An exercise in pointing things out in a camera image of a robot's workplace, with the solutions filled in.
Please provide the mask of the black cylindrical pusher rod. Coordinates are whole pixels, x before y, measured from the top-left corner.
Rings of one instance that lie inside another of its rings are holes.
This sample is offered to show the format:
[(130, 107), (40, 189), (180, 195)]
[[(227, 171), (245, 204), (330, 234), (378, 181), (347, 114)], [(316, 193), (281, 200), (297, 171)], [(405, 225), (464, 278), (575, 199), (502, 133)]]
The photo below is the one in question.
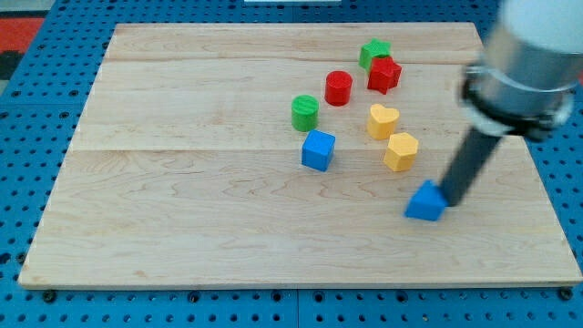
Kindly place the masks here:
[(457, 206), (502, 138), (470, 128), (450, 161), (439, 188), (449, 207)]

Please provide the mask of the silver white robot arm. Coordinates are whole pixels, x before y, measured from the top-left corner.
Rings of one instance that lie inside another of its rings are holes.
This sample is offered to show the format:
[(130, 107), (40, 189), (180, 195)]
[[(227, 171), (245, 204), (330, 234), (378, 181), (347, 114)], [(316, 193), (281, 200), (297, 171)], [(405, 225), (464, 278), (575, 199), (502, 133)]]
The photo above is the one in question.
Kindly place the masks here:
[(582, 71), (582, 0), (506, 0), (460, 101), (470, 129), (440, 182), (458, 205), (506, 136), (541, 142), (568, 120)]

